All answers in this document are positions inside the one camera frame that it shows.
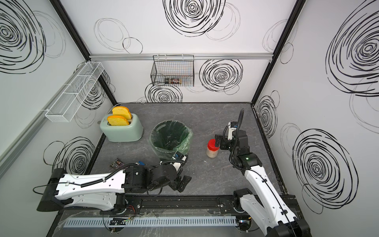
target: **toast slice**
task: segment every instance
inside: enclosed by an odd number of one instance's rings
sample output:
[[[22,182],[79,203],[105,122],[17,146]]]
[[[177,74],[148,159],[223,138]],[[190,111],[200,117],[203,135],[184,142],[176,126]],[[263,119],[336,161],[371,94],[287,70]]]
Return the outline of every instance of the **toast slice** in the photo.
[[[112,126],[125,126],[129,125],[129,122],[126,118],[120,115],[111,115],[107,118],[108,123]]]
[[[131,120],[132,114],[129,112],[129,109],[124,106],[116,106],[112,109],[113,115],[123,116],[124,118]]]

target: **jar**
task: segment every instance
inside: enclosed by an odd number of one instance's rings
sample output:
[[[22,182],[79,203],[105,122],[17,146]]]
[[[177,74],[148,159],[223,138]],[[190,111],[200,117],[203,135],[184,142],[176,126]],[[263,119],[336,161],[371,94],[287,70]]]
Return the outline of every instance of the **jar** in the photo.
[[[215,143],[215,139],[211,139],[208,142],[206,153],[209,158],[215,158],[218,154],[218,150],[220,149],[220,147],[216,147]]]

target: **green trash bag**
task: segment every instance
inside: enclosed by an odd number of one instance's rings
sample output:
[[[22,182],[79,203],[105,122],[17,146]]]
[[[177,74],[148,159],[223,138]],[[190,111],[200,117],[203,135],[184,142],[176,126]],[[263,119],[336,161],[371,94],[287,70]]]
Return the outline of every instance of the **green trash bag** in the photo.
[[[157,124],[151,131],[149,144],[160,160],[171,160],[175,152],[188,154],[193,132],[184,123],[166,120]]]

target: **gray marble surface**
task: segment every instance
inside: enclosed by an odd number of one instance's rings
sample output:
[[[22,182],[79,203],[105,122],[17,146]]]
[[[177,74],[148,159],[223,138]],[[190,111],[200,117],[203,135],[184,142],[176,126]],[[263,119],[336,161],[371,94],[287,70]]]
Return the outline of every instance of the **gray marble surface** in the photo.
[[[216,103],[171,103],[171,104],[122,104],[131,113],[138,115],[144,127],[144,134],[135,142],[110,142],[105,140],[91,174],[114,171],[110,164],[119,158],[124,163],[142,161],[148,165],[159,163],[147,140],[152,129],[161,121],[174,119],[192,129],[194,137],[189,150],[189,158],[183,167],[182,175],[192,177],[184,192],[173,191],[169,186],[163,188],[163,195],[232,195],[234,190],[249,188],[254,190],[246,178],[228,161],[229,151],[219,151],[218,156],[209,158],[205,154],[207,143],[222,134],[230,121],[237,121],[241,108],[245,109],[241,130],[249,138],[250,151],[257,154],[270,181],[280,193],[278,182],[268,158],[262,137],[254,119],[250,104]]]

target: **white mesh basket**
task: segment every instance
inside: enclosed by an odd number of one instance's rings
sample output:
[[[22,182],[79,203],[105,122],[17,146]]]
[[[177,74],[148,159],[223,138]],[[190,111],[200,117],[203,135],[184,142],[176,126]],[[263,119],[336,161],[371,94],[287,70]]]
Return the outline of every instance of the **white mesh basket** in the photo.
[[[100,62],[87,62],[45,116],[52,122],[70,122],[103,71]]]

